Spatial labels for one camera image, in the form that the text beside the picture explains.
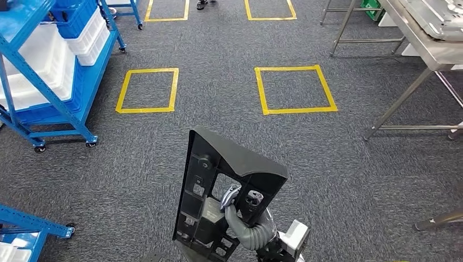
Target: yellow floor marking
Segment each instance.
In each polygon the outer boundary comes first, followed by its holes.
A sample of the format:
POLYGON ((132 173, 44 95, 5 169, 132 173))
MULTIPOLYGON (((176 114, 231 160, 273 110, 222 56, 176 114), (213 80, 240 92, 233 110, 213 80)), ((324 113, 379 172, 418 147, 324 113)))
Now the yellow floor marking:
POLYGON ((296 11, 294 11, 293 3, 291 0, 286 0, 288 3, 289 11, 291 12, 291 17, 252 17, 251 15, 251 8, 249 6, 249 0, 245 0, 245 8, 246 8, 246 15, 248 20, 250 21, 281 21, 281 20, 295 20, 296 11))
POLYGON ((190 0, 185 0, 185 12, 183 14, 183 17, 177 17, 177 18, 150 18, 151 9, 153 8, 153 1, 154 0, 150 0, 150 2, 148 3, 148 8, 146 9, 146 15, 145 15, 145 22, 170 22, 170 21, 186 21, 186 20, 188 20, 189 2, 190 2, 190 0))
POLYGON ((311 67, 256 67, 257 89, 259 90, 260 104, 264 115, 272 114, 298 114, 298 113, 313 113, 313 112, 336 112, 337 106, 334 103, 333 97, 328 87, 327 81, 323 76, 322 69, 319 65, 311 67), (315 70, 317 72, 320 83, 322 84, 323 91, 327 96, 330 106, 317 107, 317 108, 286 108, 286 109, 269 109, 267 106, 267 99, 265 98, 264 83, 262 82, 261 71, 307 71, 315 70))
POLYGON ((177 84, 179 81, 179 69, 178 68, 156 68, 156 69, 134 69, 129 70, 126 73, 126 78, 122 84, 121 93, 119 94, 119 100, 117 101, 116 111, 121 114, 130 113, 155 113, 155 112, 174 112, 175 111, 175 98, 177 95, 177 84), (166 108, 122 108, 124 99, 126 97, 127 88, 130 82, 132 74, 143 74, 143 73, 163 73, 172 72, 174 73, 172 79, 172 86, 170 88, 169 106, 166 108))

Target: caster wheel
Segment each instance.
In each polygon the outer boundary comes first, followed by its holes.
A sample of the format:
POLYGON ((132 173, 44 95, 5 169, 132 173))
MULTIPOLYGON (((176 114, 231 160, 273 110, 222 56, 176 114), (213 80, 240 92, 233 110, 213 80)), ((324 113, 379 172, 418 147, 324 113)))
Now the caster wheel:
POLYGON ((74 232, 75 232, 75 224, 74 223, 68 223, 66 224, 67 227, 69 228, 73 228, 73 232, 71 233, 71 237, 74 235, 74 232))
POLYGON ((36 153, 43 153, 43 152, 45 152, 45 150, 46 150, 46 147, 44 147, 44 146, 36 146, 36 147, 34 147, 34 151, 36 151, 36 153))
POLYGON ((196 9, 203 10, 206 4, 207 4, 207 1, 200 1, 196 4, 196 9))
POLYGON ((95 147, 96 145, 97 145, 97 143, 96 143, 96 142, 92 142, 92 143, 85 143, 85 146, 86 146, 86 147, 90 147, 90 148, 91 148, 91 147, 95 147))

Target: white plastic bin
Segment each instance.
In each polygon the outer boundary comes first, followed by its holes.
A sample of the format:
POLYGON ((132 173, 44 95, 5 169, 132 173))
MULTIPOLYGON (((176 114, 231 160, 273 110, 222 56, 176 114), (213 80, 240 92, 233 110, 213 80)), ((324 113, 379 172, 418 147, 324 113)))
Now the white plastic bin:
POLYGON ((11 262, 17 247, 0 242, 0 262, 11 262))
POLYGON ((28 262, 31 255, 30 249, 18 249, 10 243, 0 242, 0 262, 28 262))
MULTIPOLYGON (((56 25, 40 25, 19 49, 26 62, 61 100, 72 95, 75 55, 56 25)), ((48 100, 5 59, 11 96, 16 110, 48 103, 48 100)), ((0 83, 0 104, 8 109, 0 83)))
POLYGON ((16 249, 11 262, 28 262, 31 255, 32 250, 30 249, 16 249))
POLYGON ((130 0, 106 0, 106 4, 130 4, 130 0))
POLYGON ((109 34, 106 21, 97 8, 79 37, 66 39, 66 41, 74 54, 77 55, 82 66, 93 66, 106 44, 109 34))

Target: black plastic car part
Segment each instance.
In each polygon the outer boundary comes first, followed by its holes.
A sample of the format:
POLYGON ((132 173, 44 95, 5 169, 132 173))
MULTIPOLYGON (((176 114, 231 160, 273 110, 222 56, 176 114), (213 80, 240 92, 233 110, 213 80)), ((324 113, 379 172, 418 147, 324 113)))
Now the black plastic car part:
POLYGON ((191 130, 173 236, 190 262, 227 261, 239 245, 227 234, 220 200, 212 194, 218 175, 241 184, 234 205, 251 227, 286 182, 287 169, 204 128, 191 130), (257 206, 246 201, 251 190, 263 196, 257 206))

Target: person's foot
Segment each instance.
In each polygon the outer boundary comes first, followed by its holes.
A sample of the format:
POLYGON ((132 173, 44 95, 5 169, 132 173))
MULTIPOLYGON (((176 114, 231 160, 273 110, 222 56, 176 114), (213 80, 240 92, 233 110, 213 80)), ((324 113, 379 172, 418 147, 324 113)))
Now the person's foot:
POLYGON ((202 1, 201 0, 201 1, 198 2, 198 4, 196 4, 196 9, 203 10, 204 7, 206 6, 206 4, 207 4, 207 1, 202 1))
POLYGON ((110 12, 111 15, 112 15, 112 19, 115 19, 115 18, 117 17, 117 15, 116 15, 116 13, 117 13, 116 8, 110 7, 110 8, 109 8, 109 12, 110 12))

